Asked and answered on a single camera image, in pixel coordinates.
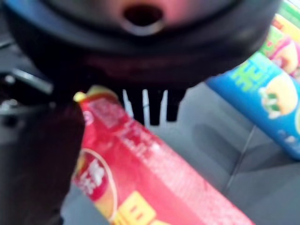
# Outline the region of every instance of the snack package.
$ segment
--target snack package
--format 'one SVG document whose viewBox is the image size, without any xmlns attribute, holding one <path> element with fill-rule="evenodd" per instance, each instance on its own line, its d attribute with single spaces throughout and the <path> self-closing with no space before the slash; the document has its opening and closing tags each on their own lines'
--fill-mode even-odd
<svg viewBox="0 0 300 225">
<path fill-rule="evenodd" d="M 300 86 L 261 53 L 207 85 L 300 160 Z"/>
<path fill-rule="evenodd" d="M 260 52 L 300 82 L 300 45 L 271 26 Z"/>
<path fill-rule="evenodd" d="M 117 97 L 76 96 L 86 120 L 75 184 L 113 225 L 253 225 Z"/>
<path fill-rule="evenodd" d="M 291 2 L 287 0 L 283 1 L 278 14 L 300 28 L 300 10 Z"/>
<path fill-rule="evenodd" d="M 285 19 L 282 15 L 276 14 L 272 24 L 274 27 L 289 35 L 295 42 L 300 44 L 300 29 Z"/>
</svg>

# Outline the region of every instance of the round hole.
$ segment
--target round hole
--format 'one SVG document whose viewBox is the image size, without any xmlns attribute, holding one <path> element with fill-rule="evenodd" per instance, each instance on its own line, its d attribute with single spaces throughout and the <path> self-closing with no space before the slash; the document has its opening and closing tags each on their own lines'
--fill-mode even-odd
<svg viewBox="0 0 300 225">
<path fill-rule="evenodd" d="M 163 28 L 163 11 L 151 5 L 134 5 L 124 11 L 123 28 L 132 34 L 146 36 Z"/>
</svg>

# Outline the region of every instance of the cardboard box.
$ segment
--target cardboard box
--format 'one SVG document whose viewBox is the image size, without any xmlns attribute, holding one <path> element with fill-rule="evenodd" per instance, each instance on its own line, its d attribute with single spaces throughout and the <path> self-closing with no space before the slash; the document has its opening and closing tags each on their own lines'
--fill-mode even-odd
<svg viewBox="0 0 300 225">
<path fill-rule="evenodd" d="M 92 91 L 74 182 L 114 225 L 253 225 L 114 94 Z"/>
</svg>

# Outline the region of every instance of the red packaging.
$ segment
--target red packaging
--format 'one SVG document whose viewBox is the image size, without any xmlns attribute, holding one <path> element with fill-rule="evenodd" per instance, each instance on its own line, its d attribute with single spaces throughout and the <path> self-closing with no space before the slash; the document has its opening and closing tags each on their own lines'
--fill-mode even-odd
<svg viewBox="0 0 300 225">
<path fill-rule="evenodd" d="M 253 225 L 110 92 L 81 100 L 74 182 L 113 225 Z"/>
</svg>

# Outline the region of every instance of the blue packaging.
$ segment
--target blue packaging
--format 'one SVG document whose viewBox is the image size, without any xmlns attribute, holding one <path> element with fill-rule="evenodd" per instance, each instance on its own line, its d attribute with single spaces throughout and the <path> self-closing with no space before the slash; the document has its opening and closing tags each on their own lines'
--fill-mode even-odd
<svg viewBox="0 0 300 225">
<path fill-rule="evenodd" d="M 207 85 L 300 160 L 300 85 L 261 53 Z"/>
</svg>

